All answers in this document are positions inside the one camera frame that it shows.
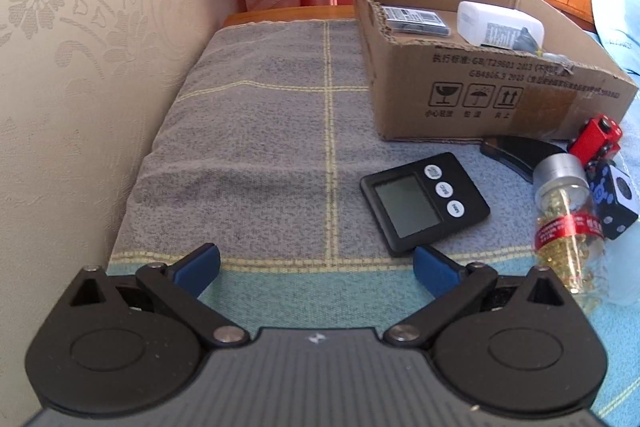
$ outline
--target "ribbed gray surface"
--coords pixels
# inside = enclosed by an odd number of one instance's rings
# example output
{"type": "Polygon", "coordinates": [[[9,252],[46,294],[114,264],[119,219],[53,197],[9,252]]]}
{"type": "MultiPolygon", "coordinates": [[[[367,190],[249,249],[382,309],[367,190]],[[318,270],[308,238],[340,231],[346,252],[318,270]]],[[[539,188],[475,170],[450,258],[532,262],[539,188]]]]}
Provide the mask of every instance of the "ribbed gray surface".
{"type": "MultiPolygon", "coordinates": [[[[222,349],[182,394],[148,412],[88,420],[45,410],[30,427],[513,427],[452,395],[417,351],[372,330],[264,330],[222,349]]],[[[536,427],[603,425],[582,412],[536,427]]]]}

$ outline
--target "white button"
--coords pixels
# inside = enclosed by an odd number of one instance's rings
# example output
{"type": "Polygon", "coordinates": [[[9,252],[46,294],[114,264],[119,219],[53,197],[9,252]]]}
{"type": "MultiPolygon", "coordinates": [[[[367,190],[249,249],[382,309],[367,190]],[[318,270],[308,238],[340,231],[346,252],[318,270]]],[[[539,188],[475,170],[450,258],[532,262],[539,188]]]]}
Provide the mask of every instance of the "white button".
{"type": "Polygon", "coordinates": [[[465,213],[465,205],[456,200],[451,200],[447,203],[447,212],[453,217],[462,217],[465,213]]]}
{"type": "Polygon", "coordinates": [[[453,187],[447,182],[440,182],[436,185],[436,194],[441,198],[450,198],[453,195],[453,187]]]}
{"type": "Polygon", "coordinates": [[[437,165],[427,165],[424,168],[424,175],[430,180],[439,180],[442,178],[442,169],[437,165]]]}

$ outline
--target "patterned wallpaper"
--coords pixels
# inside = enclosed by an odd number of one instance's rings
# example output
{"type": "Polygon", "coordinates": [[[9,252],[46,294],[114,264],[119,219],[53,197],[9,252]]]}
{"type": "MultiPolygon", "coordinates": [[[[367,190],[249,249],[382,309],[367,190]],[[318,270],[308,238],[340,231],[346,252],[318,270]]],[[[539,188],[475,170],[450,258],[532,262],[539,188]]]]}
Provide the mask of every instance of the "patterned wallpaper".
{"type": "Polygon", "coordinates": [[[103,263],[184,76],[243,0],[0,0],[0,427],[36,409],[27,343],[103,263]]]}

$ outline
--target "cardboard box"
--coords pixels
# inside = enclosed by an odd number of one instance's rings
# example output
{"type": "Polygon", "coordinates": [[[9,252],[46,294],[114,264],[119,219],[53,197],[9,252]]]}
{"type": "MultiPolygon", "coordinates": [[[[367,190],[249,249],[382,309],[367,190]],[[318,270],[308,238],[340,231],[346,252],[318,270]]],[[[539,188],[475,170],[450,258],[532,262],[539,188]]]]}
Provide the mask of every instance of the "cardboard box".
{"type": "Polygon", "coordinates": [[[456,31],[460,1],[354,0],[375,126],[383,139],[571,139],[596,113],[622,119],[638,87],[559,11],[543,0],[469,0],[539,19],[545,51],[567,55],[575,62],[572,72],[535,55],[468,44],[456,31]],[[451,36],[394,32],[381,4],[433,10],[451,36]]]}

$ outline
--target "metal pin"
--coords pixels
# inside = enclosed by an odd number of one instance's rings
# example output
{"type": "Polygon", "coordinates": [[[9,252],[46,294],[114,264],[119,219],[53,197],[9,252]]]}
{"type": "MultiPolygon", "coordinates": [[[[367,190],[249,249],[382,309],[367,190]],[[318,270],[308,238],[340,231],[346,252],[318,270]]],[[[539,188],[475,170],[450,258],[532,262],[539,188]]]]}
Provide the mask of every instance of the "metal pin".
{"type": "Polygon", "coordinates": [[[398,342],[411,342],[420,337],[420,331],[411,324],[396,324],[389,328],[389,336],[398,342]]]}
{"type": "Polygon", "coordinates": [[[233,344],[244,339],[244,330],[238,326],[220,326],[213,331],[213,338],[224,344],[233,344]]]}

